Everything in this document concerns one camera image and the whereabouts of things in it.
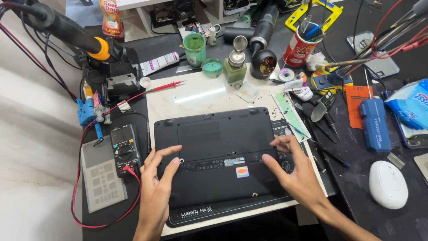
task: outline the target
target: white tube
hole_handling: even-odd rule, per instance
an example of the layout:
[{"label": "white tube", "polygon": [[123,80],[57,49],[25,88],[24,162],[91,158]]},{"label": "white tube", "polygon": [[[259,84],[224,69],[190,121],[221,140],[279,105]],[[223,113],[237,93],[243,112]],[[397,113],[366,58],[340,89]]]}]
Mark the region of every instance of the white tube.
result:
[{"label": "white tube", "polygon": [[171,54],[160,56],[159,58],[141,63],[140,66],[143,71],[143,76],[146,76],[179,61],[180,56],[177,54],[177,52],[172,52]]}]

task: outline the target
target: pringles can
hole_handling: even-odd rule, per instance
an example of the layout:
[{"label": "pringles can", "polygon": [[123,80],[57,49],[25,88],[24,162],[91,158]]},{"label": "pringles can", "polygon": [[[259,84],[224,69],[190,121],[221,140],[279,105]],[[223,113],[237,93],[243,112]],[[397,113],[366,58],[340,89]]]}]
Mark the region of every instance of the pringles can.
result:
[{"label": "pringles can", "polygon": [[[311,31],[316,26],[318,26],[318,24],[309,23],[308,27],[306,28],[305,34]],[[322,41],[322,39],[319,39],[315,42],[306,41],[298,34],[300,30],[299,28],[300,26],[297,27],[293,38],[291,39],[290,43],[287,46],[287,49],[285,50],[285,53],[282,55],[282,59],[284,60],[284,62],[291,67],[299,67],[300,65],[302,65],[305,62],[306,58],[309,56],[309,54],[311,54],[315,47],[318,45],[318,43]],[[318,33],[313,34],[312,37],[317,37],[321,34],[323,34],[322,29],[320,29]]]}]

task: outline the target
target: acer laptop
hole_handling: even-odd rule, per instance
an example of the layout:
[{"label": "acer laptop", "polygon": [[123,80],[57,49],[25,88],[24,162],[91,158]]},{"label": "acer laptop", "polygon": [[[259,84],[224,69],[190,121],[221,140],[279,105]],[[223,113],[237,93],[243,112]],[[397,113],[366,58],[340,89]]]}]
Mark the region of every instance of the acer laptop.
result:
[{"label": "acer laptop", "polygon": [[171,208],[251,198],[285,190],[262,161],[278,160],[265,107],[161,120],[155,123],[157,150],[183,145],[158,166],[162,177],[170,161],[180,158],[172,180]]}]

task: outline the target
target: blue packet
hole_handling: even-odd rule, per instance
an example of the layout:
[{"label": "blue packet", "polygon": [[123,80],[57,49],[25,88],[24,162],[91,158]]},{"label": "blue packet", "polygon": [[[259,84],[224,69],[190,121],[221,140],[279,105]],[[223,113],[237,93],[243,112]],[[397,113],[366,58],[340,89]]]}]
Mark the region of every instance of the blue packet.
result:
[{"label": "blue packet", "polygon": [[428,129],[428,78],[407,84],[385,103],[410,128]]}]

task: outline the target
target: green container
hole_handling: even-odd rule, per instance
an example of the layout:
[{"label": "green container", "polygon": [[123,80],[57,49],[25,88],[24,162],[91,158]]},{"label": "green container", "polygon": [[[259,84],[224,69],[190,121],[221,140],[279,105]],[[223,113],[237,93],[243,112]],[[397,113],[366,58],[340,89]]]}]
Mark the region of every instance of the green container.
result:
[{"label": "green container", "polygon": [[186,58],[193,67],[201,66],[206,58],[205,38],[199,33],[191,33],[184,37],[183,40]]},{"label": "green container", "polygon": [[202,71],[210,78],[217,78],[223,71],[223,61],[212,58],[202,62]]}]

